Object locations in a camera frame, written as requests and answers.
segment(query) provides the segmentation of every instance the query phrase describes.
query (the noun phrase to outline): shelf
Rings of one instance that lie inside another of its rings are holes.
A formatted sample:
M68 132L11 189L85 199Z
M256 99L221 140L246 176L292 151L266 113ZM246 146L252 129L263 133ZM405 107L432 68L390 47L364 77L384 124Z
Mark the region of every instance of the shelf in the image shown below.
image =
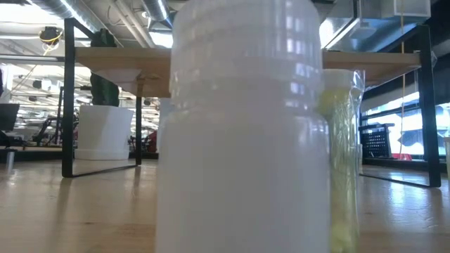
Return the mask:
M77 48L77 62L136 96L169 98L170 50ZM420 67L415 53L324 51L323 67L365 70L366 87L378 86Z
M140 97L170 98L170 50L76 48L78 63Z
M366 88L379 86L420 68L418 53L345 53L324 51L324 69L365 70Z

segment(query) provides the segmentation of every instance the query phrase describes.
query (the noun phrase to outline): white plastic bottle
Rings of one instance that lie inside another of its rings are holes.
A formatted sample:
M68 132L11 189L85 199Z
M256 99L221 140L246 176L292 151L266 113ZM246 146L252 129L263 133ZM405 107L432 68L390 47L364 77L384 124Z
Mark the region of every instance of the white plastic bottle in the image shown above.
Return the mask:
M310 0L190 0L174 24L157 253L329 253Z

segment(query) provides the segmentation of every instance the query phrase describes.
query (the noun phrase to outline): green plant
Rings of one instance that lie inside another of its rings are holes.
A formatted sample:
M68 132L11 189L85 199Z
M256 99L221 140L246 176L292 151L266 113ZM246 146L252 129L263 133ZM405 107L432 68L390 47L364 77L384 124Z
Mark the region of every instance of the green plant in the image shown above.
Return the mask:
M107 29L101 29L94 34L97 39L92 40L91 47L117 47L114 36ZM94 105L119 106L119 88L112 82L97 74L91 74L91 93Z

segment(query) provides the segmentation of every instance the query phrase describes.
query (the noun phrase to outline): computer monitor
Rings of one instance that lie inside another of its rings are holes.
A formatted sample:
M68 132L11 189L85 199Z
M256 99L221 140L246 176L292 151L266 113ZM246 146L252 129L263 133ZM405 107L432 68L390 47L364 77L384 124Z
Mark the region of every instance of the computer monitor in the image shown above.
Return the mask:
M19 107L19 104L0 103L0 131L14 130L14 124L17 119Z

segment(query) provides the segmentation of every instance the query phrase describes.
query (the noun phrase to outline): white planter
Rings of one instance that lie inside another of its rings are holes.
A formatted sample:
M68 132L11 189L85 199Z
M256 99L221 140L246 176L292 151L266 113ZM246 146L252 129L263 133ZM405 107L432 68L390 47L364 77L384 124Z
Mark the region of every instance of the white planter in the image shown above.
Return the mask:
M79 111L80 160L126 160L133 111L104 105L82 105Z

